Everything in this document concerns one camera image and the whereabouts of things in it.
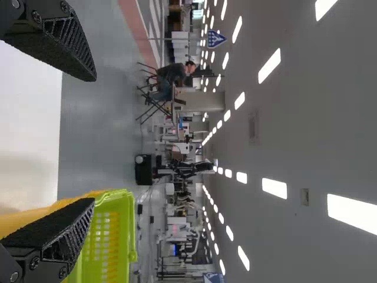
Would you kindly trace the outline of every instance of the blue sign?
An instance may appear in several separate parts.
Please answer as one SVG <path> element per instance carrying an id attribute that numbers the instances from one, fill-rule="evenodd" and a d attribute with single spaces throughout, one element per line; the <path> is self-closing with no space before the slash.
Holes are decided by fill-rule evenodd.
<path id="1" fill-rule="evenodd" d="M 208 31 L 208 48 L 216 48 L 227 40 L 228 39 L 226 37 L 218 34 L 216 31 Z"/>
<path id="2" fill-rule="evenodd" d="M 219 273 L 204 273 L 204 283 L 225 283 L 224 275 Z"/>

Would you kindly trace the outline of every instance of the plastic basket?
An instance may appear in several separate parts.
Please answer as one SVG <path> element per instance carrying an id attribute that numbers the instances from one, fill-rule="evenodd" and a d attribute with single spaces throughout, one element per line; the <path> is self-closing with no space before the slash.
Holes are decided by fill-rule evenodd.
<path id="1" fill-rule="evenodd" d="M 137 261 L 134 197 L 125 189 L 97 195 L 90 231 L 65 283 L 127 283 Z"/>

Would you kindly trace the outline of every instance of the screw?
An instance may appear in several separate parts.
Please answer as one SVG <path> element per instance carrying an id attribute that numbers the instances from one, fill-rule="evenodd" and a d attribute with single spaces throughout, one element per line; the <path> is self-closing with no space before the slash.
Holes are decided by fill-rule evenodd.
<path id="1" fill-rule="evenodd" d="M 20 7 L 20 4 L 19 4 L 18 0 L 12 0 L 12 5 L 16 9 L 18 9 Z"/>
<path id="2" fill-rule="evenodd" d="M 34 257 L 32 260 L 31 260 L 31 262 L 30 262 L 30 264 L 29 264 L 29 268 L 30 268 L 30 270 L 34 270 L 35 268 L 37 268 L 38 267 L 38 264 L 39 264 L 39 257 Z"/>
<path id="3" fill-rule="evenodd" d="M 59 271 L 59 278 L 63 279 L 65 275 L 67 274 L 67 267 L 62 267 Z"/>
<path id="4" fill-rule="evenodd" d="M 67 3 L 65 3 L 64 1 L 60 2 L 60 8 L 63 12 L 68 13 L 68 6 Z"/>
<path id="5" fill-rule="evenodd" d="M 38 25 L 42 22 L 42 17 L 36 10 L 31 12 L 31 16 Z"/>
<path id="6" fill-rule="evenodd" d="M 15 271 L 15 272 L 13 272 L 13 274 L 12 274 L 12 276 L 11 276 L 11 283 L 16 282 L 17 279 L 18 279 L 18 272 Z"/>

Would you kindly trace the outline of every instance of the man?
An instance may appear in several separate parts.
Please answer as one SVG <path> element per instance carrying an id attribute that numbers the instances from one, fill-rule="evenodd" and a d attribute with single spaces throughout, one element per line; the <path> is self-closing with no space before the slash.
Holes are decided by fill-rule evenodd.
<path id="1" fill-rule="evenodd" d="M 157 70 L 158 92 L 151 95 L 151 98 L 157 101 L 171 101 L 172 84 L 177 82 L 178 86 L 183 86 L 183 81 L 188 75 L 195 72 L 196 65 L 192 61 L 182 63 L 173 63 Z"/>

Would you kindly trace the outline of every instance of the ceiling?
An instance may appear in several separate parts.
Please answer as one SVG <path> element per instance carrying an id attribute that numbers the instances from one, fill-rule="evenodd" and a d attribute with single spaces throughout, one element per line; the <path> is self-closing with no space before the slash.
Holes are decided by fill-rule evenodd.
<path id="1" fill-rule="evenodd" d="M 222 259 L 227 282 L 373 280 L 376 235 L 330 218 L 327 197 L 377 204 L 377 3 L 338 1 L 317 21 L 314 0 L 228 1 L 222 21 L 223 1 L 208 5 L 213 29 L 229 38 L 215 49 L 211 65 L 226 77 L 207 88 L 225 90 L 232 115 L 204 146 L 207 158 L 233 172 L 232 178 L 216 174 L 205 180 L 225 218 L 222 225 L 207 200 L 215 235 L 211 244 L 220 250 L 217 266 Z M 243 24 L 233 44 L 240 15 Z M 259 84 L 259 71 L 278 48 L 281 63 Z M 235 110 L 243 91 L 245 102 Z M 210 113 L 210 129 L 223 115 Z M 251 116 L 257 117 L 252 140 Z M 237 182 L 236 172 L 247 173 L 246 185 Z M 262 178 L 286 183 L 287 199 L 264 192 Z M 302 205 L 304 188 L 309 206 Z"/>

